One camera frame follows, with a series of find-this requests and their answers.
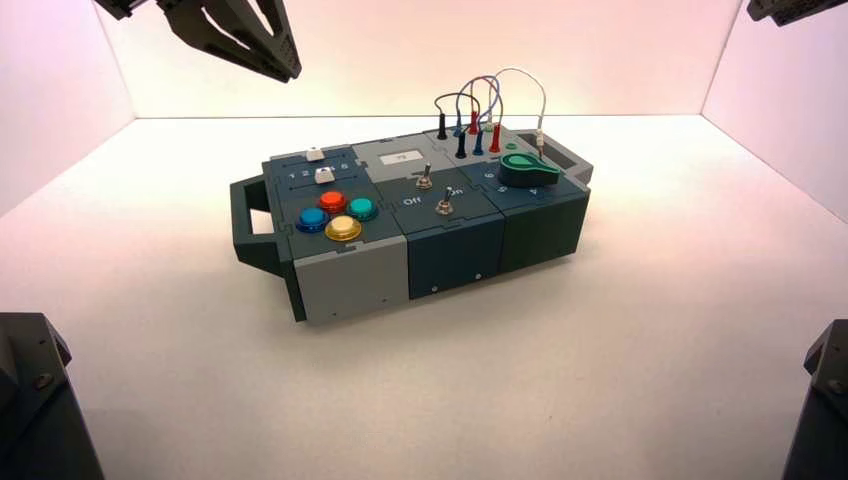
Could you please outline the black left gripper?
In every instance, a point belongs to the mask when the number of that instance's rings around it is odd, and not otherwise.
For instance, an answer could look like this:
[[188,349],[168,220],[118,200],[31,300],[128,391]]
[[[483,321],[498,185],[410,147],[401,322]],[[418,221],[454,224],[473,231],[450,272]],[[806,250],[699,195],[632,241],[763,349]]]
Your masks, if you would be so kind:
[[[116,20],[148,0],[94,0]],[[189,46],[286,83],[302,71],[282,0],[159,1],[171,31]]]

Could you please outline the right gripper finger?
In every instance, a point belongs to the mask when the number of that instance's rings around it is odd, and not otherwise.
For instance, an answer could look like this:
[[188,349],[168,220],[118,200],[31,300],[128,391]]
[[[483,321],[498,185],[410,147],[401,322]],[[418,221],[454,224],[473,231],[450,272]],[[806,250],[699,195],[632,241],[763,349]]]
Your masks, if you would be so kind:
[[779,27],[830,10],[847,0],[750,0],[746,12],[754,21],[771,18]]

